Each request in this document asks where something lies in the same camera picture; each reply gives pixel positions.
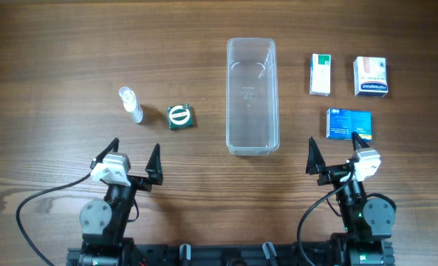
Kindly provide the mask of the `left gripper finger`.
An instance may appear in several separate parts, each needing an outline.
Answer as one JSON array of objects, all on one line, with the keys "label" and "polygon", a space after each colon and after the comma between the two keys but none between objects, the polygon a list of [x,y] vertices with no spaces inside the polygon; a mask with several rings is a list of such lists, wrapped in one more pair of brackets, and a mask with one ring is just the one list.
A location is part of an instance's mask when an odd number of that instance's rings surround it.
[{"label": "left gripper finger", "polygon": [[96,166],[98,163],[103,161],[103,158],[109,152],[118,152],[120,140],[116,137],[112,140],[112,142],[104,149],[98,156],[94,157],[91,162],[91,166]]},{"label": "left gripper finger", "polygon": [[160,161],[160,144],[157,143],[151,153],[145,168],[148,179],[153,185],[162,185],[163,173]]}]

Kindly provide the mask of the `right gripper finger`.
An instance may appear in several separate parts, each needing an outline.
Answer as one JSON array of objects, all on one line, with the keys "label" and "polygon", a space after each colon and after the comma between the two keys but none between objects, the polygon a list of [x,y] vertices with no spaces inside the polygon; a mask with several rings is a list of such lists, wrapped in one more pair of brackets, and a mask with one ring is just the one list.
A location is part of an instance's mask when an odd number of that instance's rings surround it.
[{"label": "right gripper finger", "polygon": [[309,154],[307,159],[306,174],[320,174],[326,169],[325,160],[313,137],[309,138]]},{"label": "right gripper finger", "polygon": [[352,132],[352,145],[355,151],[369,148],[369,144],[357,132]]}]

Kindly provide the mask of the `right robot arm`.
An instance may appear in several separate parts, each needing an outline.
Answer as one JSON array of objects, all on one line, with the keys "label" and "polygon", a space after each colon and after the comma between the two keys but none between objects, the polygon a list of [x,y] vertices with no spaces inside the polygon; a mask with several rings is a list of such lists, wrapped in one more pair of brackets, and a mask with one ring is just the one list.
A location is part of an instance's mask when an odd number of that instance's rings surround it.
[{"label": "right robot arm", "polygon": [[[395,263],[392,235],[397,206],[389,197],[368,194],[363,181],[376,174],[381,159],[357,132],[352,132],[353,155],[344,164],[328,166],[317,143],[309,139],[306,173],[318,175],[319,186],[332,185],[333,190],[316,201],[302,216],[297,230],[298,248],[310,265],[393,265]],[[316,251],[306,251],[301,240],[305,219],[322,202],[335,197],[345,231],[333,233],[324,243],[319,259]]]}]

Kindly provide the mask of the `Hansaplast plaster box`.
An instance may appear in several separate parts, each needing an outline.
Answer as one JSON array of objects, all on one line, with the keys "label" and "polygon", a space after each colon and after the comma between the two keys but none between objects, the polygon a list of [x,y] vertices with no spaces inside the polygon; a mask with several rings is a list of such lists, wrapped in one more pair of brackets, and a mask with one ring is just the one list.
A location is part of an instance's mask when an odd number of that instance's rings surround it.
[{"label": "Hansaplast plaster box", "polygon": [[355,96],[382,98],[388,94],[385,58],[358,56],[353,70]]}]

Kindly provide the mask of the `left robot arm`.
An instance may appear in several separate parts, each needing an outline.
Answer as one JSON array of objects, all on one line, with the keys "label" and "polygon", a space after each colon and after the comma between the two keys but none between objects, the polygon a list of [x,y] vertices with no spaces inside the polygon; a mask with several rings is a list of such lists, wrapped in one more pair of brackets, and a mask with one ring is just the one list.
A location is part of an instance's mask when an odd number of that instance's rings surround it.
[{"label": "left robot arm", "polygon": [[83,229],[83,243],[74,265],[146,265],[146,257],[134,240],[124,236],[131,209],[137,208],[138,191],[149,192],[154,185],[162,185],[160,144],[153,148],[146,165],[145,177],[131,175],[127,154],[120,153],[118,138],[92,159],[90,176],[94,181],[107,184],[103,199],[88,202],[79,216]]}]

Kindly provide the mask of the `white green medicine box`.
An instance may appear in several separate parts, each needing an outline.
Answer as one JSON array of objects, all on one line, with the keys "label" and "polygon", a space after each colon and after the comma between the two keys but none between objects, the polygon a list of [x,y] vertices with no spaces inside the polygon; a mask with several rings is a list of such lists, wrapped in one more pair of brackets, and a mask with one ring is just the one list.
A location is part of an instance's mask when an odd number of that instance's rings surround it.
[{"label": "white green medicine box", "polygon": [[331,55],[312,54],[310,61],[309,93],[328,96],[331,92]]}]

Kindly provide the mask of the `blue medicine box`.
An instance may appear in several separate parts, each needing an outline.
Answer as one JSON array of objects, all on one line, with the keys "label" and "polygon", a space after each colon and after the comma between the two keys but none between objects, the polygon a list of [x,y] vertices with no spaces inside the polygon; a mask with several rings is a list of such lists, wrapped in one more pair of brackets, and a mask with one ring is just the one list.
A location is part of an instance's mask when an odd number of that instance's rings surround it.
[{"label": "blue medicine box", "polygon": [[337,108],[327,110],[327,139],[351,140],[353,132],[357,132],[366,142],[372,141],[371,112]]}]

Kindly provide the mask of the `green Zam-Buk ointment box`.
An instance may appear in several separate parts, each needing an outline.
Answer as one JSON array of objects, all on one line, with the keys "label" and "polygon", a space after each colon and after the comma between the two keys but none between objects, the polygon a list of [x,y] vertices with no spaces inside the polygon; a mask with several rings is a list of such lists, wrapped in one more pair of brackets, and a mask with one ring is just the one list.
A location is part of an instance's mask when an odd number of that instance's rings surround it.
[{"label": "green Zam-Buk ointment box", "polygon": [[190,128],[194,125],[194,118],[188,103],[169,106],[167,108],[168,127],[170,130]]}]

